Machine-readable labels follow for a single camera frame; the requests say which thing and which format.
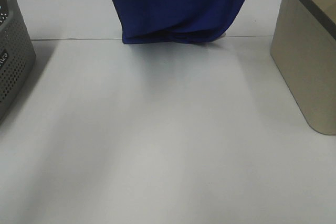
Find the beige bin with grey rim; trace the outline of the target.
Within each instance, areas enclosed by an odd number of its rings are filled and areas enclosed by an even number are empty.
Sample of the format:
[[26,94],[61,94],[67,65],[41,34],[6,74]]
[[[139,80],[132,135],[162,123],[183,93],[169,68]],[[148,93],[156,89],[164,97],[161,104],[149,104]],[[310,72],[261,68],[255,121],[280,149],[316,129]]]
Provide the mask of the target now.
[[270,54],[308,125],[335,135],[335,0],[281,0]]

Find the grey perforated plastic basket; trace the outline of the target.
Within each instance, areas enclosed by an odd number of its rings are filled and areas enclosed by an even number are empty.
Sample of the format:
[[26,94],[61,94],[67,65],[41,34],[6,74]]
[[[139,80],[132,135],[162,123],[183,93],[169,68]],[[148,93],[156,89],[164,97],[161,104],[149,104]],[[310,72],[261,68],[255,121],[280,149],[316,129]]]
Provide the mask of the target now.
[[22,89],[35,60],[17,0],[1,0],[1,119]]

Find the blue microfibre towel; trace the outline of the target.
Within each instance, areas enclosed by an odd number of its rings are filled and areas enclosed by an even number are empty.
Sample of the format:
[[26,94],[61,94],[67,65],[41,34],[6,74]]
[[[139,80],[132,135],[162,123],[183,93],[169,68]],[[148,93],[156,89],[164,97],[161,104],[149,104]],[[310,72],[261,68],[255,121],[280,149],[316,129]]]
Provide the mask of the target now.
[[218,39],[231,26],[245,0],[112,0],[125,44]]

